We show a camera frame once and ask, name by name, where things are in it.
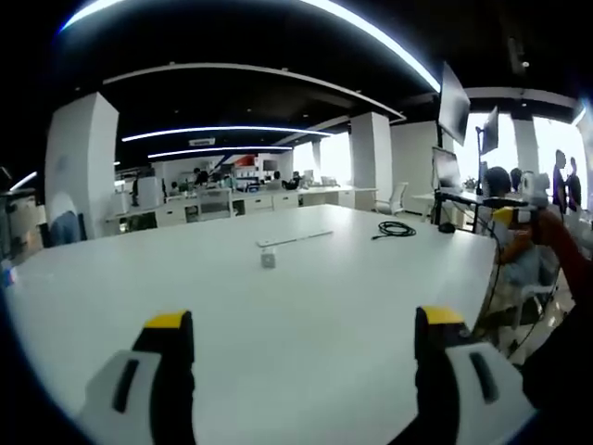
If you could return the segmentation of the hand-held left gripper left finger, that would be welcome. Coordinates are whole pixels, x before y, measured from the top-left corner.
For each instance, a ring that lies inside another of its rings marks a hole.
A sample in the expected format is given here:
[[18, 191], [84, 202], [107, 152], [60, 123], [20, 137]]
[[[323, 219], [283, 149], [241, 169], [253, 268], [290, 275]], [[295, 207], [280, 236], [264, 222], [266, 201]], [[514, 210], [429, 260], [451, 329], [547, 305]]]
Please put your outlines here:
[[78, 416], [94, 444], [194, 444], [192, 313], [148, 320], [91, 378]]

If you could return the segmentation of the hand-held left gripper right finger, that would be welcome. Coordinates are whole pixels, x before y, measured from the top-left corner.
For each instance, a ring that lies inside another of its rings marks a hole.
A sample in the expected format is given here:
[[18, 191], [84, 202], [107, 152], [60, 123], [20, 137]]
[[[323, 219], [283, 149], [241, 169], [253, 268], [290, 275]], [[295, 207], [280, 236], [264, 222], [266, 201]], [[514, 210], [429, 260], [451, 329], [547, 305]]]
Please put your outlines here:
[[511, 444], [536, 414], [519, 370], [449, 308], [416, 310], [414, 358], [422, 444]]

